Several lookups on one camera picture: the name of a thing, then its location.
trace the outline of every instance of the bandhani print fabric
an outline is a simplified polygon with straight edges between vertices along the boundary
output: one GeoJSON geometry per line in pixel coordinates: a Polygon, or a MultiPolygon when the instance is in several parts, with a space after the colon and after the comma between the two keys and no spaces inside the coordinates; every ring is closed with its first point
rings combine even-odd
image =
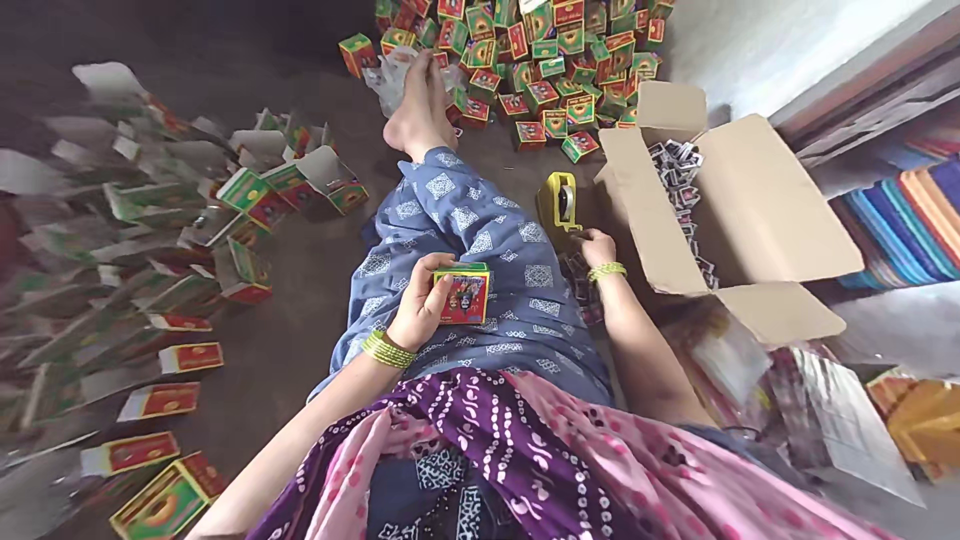
{"type": "Polygon", "coordinates": [[[484,487],[533,540],[894,538],[692,433],[474,368],[402,382],[330,426],[248,538],[444,537],[451,512],[458,538],[478,538],[484,487]],[[379,460],[457,453],[480,485],[433,475],[447,489],[432,510],[367,531],[379,460]]]}

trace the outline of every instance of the box flap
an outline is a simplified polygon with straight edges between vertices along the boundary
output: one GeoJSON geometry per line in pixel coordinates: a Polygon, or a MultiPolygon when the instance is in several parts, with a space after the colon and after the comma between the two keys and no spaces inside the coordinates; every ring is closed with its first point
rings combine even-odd
{"type": "Polygon", "coordinates": [[[600,143],[607,154],[604,181],[630,221],[647,282],[657,292],[708,294],[640,129],[600,130],[600,143]]]}
{"type": "Polygon", "coordinates": [[[757,341],[772,347],[836,335],[847,327],[799,283],[741,285],[714,294],[757,341]]]}
{"type": "Polygon", "coordinates": [[[645,81],[637,88],[636,124],[700,133],[707,128],[707,94],[696,86],[645,81]]]}
{"type": "Polygon", "coordinates": [[[751,114],[696,142],[704,166],[694,185],[747,282],[807,282],[863,270],[847,230],[765,118],[751,114]]]}

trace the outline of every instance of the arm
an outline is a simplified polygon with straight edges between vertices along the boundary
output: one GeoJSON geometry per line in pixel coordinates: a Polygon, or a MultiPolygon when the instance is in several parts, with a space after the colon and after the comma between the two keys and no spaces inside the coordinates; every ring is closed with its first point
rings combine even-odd
{"type": "MultiPolygon", "coordinates": [[[[590,267],[616,261],[613,239],[585,231],[579,239],[590,267]]],[[[610,336],[613,365],[630,410],[668,424],[714,426],[673,350],[636,299],[622,274],[597,281],[610,336]]]]}
{"type": "MultiPolygon", "coordinates": [[[[446,276],[433,287],[433,271],[452,261],[453,255],[435,253],[417,262],[387,329],[386,339],[393,345],[415,352],[436,331],[452,279],[446,276]]],[[[187,539],[245,534],[283,491],[326,428],[373,403],[396,385],[401,374],[367,353],[357,355],[240,472],[187,539]]]]}

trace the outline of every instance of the hand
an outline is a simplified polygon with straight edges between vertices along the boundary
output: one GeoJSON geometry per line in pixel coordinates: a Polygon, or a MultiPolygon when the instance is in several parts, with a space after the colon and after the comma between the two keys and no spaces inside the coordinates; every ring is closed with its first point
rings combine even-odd
{"type": "Polygon", "coordinates": [[[394,322],[387,329],[387,337],[394,345],[415,353],[437,331],[453,278],[446,275],[434,285],[433,271],[451,266],[455,260],[450,253],[431,253],[417,261],[394,322]]]}
{"type": "Polygon", "coordinates": [[[602,231],[587,229],[573,236],[573,242],[580,246],[580,253],[590,268],[616,262],[616,244],[613,243],[613,238],[602,231]]]}

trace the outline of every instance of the bare foot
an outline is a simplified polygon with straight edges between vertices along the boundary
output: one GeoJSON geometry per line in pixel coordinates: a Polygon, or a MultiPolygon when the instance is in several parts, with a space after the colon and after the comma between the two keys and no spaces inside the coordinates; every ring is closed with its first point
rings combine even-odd
{"type": "Polygon", "coordinates": [[[430,90],[430,111],[433,112],[433,123],[437,125],[437,130],[446,141],[446,146],[456,150],[459,141],[453,133],[453,126],[446,118],[446,104],[449,98],[444,90],[444,76],[440,72],[440,63],[436,60],[430,62],[427,87],[430,90]]]}
{"type": "Polygon", "coordinates": [[[417,56],[403,81],[403,102],[383,128],[383,140],[415,162],[423,162],[431,149],[446,146],[430,110],[427,72],[432,61],[430,51],[417,56]]]}

